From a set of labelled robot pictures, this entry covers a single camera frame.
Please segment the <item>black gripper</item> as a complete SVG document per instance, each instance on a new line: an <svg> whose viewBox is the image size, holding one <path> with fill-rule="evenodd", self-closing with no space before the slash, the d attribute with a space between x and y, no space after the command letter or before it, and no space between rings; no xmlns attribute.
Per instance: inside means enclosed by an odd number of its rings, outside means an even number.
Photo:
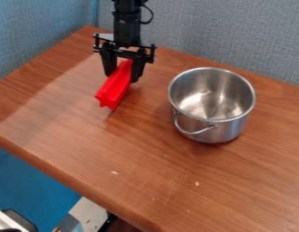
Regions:
<svg viewBox="0 0 299 232"><path fill-rule="evenodd" d="M115 10L114 33L95 33L95 52L100 54L104 73L111 76L118 68L118 58L131 59L132 72L131 83L138 82L143 75L146 63L154 63L156 45L142 44L140 29L143 24L150 24L151 20L142 20L140 10Z"/></svg>

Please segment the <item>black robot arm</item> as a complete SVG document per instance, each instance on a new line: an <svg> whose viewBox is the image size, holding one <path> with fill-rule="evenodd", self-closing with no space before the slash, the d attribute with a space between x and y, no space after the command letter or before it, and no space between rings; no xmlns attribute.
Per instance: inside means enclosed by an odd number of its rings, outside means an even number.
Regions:
<svg viewBox="0 0 299 232"><path fill-rule="evenodd" d="M114 33L95 33L96 39L94 50L102 56L104 73L111 76L118 68L118 58L132 61L131 82L138 82L143 76L147 63L155 62L158 46L152 43L142 43L140 29L143 24L150 24L142 19L142 8L147 8L148 0L111 0L115 9L114 15Z"/></svg>

